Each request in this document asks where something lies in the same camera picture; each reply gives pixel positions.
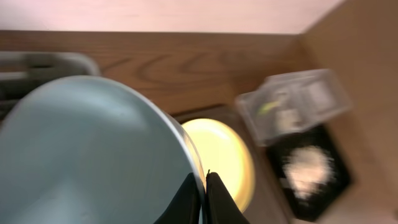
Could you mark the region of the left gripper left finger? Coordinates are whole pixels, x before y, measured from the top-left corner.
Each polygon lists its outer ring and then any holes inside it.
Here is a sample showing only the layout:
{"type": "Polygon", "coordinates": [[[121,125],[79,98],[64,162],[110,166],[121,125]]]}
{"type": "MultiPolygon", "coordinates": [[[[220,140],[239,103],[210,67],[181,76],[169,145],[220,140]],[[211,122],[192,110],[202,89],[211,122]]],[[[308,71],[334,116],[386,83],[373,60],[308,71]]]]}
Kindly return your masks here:
{"type": "Polygon", "coordinates": [[[169,206],[154,224],[198,224],[200,195],[193,173],[189,173],[169,206]]]}

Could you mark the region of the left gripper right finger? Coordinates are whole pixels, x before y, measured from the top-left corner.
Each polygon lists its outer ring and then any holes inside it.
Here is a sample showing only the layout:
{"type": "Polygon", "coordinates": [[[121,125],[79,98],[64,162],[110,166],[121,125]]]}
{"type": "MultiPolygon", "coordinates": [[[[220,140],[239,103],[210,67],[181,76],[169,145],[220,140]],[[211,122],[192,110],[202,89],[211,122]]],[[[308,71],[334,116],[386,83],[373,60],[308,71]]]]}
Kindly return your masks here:
{"type": "Polygon", "coordinates": [[[249,224],[216,172],[206,175],[206,214],[210,224],[249,224]]]}

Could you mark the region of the yellow plate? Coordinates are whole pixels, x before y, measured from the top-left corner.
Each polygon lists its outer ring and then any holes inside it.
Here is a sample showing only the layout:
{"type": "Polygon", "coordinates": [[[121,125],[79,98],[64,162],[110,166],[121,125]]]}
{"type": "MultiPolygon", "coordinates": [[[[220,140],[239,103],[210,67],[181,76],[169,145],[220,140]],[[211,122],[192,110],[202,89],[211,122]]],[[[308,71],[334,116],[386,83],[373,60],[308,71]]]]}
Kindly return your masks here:
{"type": "Polygon", "coordinates": [[[255,170],[247,145],[228,125],[209,118],[182,124],[193,141],[204,173],[216,172],[235,204],[244,212],[255,189],[255,170]]]}

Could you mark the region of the orange green snack wrapper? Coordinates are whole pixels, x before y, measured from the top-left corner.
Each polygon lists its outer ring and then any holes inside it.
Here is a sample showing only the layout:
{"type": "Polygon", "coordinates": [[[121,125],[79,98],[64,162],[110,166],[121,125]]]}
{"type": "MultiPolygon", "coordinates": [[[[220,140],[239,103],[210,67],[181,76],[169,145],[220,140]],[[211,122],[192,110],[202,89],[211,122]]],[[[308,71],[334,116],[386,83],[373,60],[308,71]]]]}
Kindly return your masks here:
{"type": "Polygon", "coordinates": [[[256,114],[257,115],[266,114],[270,112],[270,110],[279,107],[281,104],[282,103],[280,101],[270,101],[268,103],[264,103],[258,108],[256,114]]]}

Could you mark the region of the light blue bowl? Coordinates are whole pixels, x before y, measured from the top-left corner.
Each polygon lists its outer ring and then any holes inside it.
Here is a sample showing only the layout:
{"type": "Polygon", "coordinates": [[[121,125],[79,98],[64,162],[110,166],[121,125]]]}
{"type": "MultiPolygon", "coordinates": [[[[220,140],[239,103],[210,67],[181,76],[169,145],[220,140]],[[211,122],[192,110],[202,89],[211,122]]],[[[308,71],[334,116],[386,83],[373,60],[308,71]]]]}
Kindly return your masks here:
{"type": "Polygon", "coordinates": [[[203,170],[181,125],[116,81],[44,84],[1,123],[2,223],[154,223],[203,170]]]}

